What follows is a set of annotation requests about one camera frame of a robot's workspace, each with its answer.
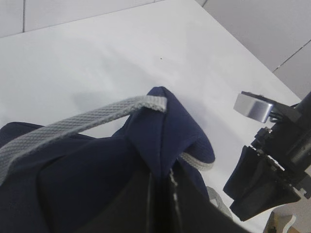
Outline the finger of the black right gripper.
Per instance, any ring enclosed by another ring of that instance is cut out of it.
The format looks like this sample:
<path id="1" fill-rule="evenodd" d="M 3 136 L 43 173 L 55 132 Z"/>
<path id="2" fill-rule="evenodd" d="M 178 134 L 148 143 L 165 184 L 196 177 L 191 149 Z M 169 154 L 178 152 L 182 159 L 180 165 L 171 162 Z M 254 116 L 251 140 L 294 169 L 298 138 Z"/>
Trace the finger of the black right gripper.
<path id="1" fill-rule="evenodd" d="M 269 195 L 269 168 L 267 159 L 250 146 L 243 146 L 239 161 L 224 186 L 224 192 L 233 200 Z"/>
<path id="2" fill-rule="evenodd" d="M 269 195 L 262 198 L 256 196 L 234 200 L 230 209 L 241 221 L 246 221 L 273 207 L 297 202 L 300 199 L 294 189 L 284 183 L 277 172 L 270 167 Z"/>

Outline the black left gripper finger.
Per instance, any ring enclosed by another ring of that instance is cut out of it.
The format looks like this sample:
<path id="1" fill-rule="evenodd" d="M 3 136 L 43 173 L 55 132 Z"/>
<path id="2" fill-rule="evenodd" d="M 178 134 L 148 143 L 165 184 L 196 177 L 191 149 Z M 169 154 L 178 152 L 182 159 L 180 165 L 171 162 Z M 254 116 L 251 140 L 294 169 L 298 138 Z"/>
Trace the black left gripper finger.
<path id="1" fill-rule="evenodd" d="M 173 169 L 157 180 L 147 169 L 117 179 L 111 204 L 113 233 L 244 233 L 210 201 L 201 174 Z"/>

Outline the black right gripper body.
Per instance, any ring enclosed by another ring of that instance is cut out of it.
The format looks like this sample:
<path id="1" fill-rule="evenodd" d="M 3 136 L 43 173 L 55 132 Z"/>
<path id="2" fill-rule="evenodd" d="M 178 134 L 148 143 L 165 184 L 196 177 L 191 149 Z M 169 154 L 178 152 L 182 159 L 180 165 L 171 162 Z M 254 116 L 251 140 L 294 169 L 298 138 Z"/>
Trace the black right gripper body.
<path id="1" fill-rule="evenodd" d="M 274 123 L 271 129 L 258 131 L 252 146 L 277 160 L 298 191 L 310 194 L 311 176 L 306 169 L 311 165 L 311 95 L 292 106 L 260 95 L 251 96 L 272 106 L 268 117 Z"/>

